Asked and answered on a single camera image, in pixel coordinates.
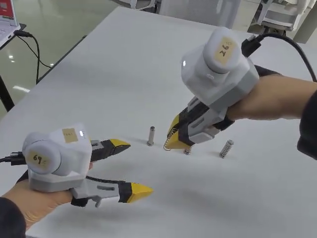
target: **human hand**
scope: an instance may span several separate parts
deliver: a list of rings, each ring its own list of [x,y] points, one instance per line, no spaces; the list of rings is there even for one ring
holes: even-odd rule
[[[10,199],[18,206],[26,221],[26,230],[58,206],[72,200],[69,190],[51,193],[38,192],[29,188],[28,180],[18,182],[3,197]]]
[[[281,75],[260,78],[250,94],[230,107],[231,120],[300,118],[317,83]]]

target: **number label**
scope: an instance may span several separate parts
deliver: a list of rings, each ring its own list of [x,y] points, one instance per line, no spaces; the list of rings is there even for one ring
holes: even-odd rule
[[[215,59],[222,65],[225,65],[230,59],[235,47],[233,40],[228,37],[223,37],[215,52]]]
[[[36,151],[30,151],[26,157],[26,162],[28,165],[36,166],[42,170],[45,170],[49,166],[50,159]]]
[[[35,155],[35,156],[33,156],[33,160],[37,161],[39,163],[39,165],[40,165],[41,161],[42,161],[42,157],[39,156],[39,155]]]
[[[66,128],[62,130],[64,135],[64,139],[66,143],[76,142],[78,141],[76,132],[74,128]]]

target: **metal bolt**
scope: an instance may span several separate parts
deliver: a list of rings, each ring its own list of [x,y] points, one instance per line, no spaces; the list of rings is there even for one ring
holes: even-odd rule
[[[233,144],[234,144],[233,140],[228,140],[227,143],[225,144],[224,148],[222,149],[222,151],[219,153],[219,156],[221,158],[225,159],[227,154],[231,150]]]
[[[185,149],[184,150],[184,154],[185,155],[190,155],[192,153],[192,147],[190,147],[189,149]]]
[[[155,134],[155,127],[151,126],[150,128],[150,134],[149,134],[149,140],[147,142],[148,146],[154,145],[154,134]]]

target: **metal spring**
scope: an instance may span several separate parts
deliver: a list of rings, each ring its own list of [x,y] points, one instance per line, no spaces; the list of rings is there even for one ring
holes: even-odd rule
[[[165,141],[165,143],[163,145],[164,150],[166,150],[166,151],[170,151],[171,150],[171,149],[167,149],[166,145],[168,144],[168,141],[173,136],[173,134],[175,134],[176,132],[177,132],[177,129],[175,129],[175,128],[170,131],[170,133],[168,134],[167,139],[166,139],[166,141]]]
[[[185,155],[190,155],[192,153],[192,147],[190,147],[189,149],[185,149],[184,150],[184,154]]]
[[[229,153],[229,151],[231,150],[233,144],[234,144],[233,140],[228,140],[227,143],[225,144],[224,148],[222,149],[222,151],[219,153],[219,156],[223,159],[226,158],[226,156]]]

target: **shiny floor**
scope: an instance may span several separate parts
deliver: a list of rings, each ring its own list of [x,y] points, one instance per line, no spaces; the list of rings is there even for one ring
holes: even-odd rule
[[[258,3],[244,0],[239,8],[236,30],[246,31],[251,10]],[[84,35],[89,34],[118,5],[110,0],[13,0],[19,22],[27,25],[25,31],[39,41],[41,60],[53,65]],[[27,39],[35,48],[32,39]],[[20,39],[13,39],[0,51],[0,75],[14,100],[18,103],[36,82],[36,57]],[[40,75],[47,68],[41,66]],[[6,110],[0,103],[0,118]]]

